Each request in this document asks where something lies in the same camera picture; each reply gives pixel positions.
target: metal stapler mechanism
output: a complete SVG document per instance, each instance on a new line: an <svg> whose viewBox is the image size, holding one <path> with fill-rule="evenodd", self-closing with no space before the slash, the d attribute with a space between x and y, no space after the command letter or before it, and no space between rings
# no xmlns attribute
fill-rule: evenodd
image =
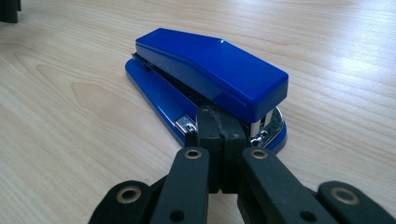
<svg viewBox="0 0 396 224"><path fill-rule="evenodd" d="M202 105L239 119L254 147L277 152L286 143L276 106L288 75L225 40L158 29L136 40L126 71L181 143L197 131Z"/></svg>

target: light wood tabletop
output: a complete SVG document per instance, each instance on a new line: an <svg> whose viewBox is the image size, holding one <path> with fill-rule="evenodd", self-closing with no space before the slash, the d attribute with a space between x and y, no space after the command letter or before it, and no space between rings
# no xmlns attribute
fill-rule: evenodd
<svg viewBox="0 0 396 224"><path fill-rule="evenodd" d="M0 23L0 223L87 223L113 186L169 172L181 145L124 68L159 27L223 38L286 71L278 157L305 186L347 182L396 217L393 1L21 6L19 23ZM236 196L210 195L208 223L243 223Z"/></svg>

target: metal rivet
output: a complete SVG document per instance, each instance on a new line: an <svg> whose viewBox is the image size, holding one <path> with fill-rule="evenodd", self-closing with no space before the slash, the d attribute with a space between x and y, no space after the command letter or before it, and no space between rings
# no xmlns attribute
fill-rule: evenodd
<svg viewBox="0 0 396 224"><path fill-rule="evenodd" d="M261 149L254 149L250 155L256 159L262 160L268 157L268 153Z"/></svg>
<svg viewBox="0 0 396 224"><path fill-rule="evenodd" d="M340 201L341 203L356 205L359 203L358 196L352 192L350 189L345 189L341 187L334 187L331 189L332 196Z"/></svg>
<svg viewBox="0 0 396 224"><path fill-rule="evenodd" d="M127 186L119 191L117 201L119 203L134 203L141 195L142 191L137 186Z"/></svg>
<svg viewBox="0 0 396 224"><path fill-rule="evenodd" d="M183 133L183 135L186 135L186 133L197 132L195 122L188 115L185 115L176 120L175 126L179 131L181 131L181 133Z"/></svg>
<svg viewBox="0 0 396 224"><path fill-rule="evenodd" d="M202 152L200 152L197 149L191 149L191 150L186 151L184 153L184 156L187 157L188 159L194 160L194 159L200 158L202 156Z"/></svg>

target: blue plastic casing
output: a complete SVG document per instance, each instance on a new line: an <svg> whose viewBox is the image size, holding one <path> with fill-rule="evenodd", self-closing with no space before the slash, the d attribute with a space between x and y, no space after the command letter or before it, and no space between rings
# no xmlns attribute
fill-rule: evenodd
<svg viewBox="0 0 396 224"><path fill-rule="evenodd" d="M136 53L246 123L263 118L287 95L285 72L222 39L158 29L136 40ZM195 119L197 105L155 71L147 70L137 57L126 64L126 70L184 141L175 121L184 115ZM283 136L274 141L283 142L280 145L286 136L284 126Z"/></svg>

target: stapler top cover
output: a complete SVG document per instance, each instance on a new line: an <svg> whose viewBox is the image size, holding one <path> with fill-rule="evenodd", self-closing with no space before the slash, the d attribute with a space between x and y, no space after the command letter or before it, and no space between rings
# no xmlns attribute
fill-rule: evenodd
<svg viewBox="0 0 396 224"><path fill-rule="evenodd" d="M136 53L244 122L287 96L288 74L219 38L161 28L136 39Z"/></svg>

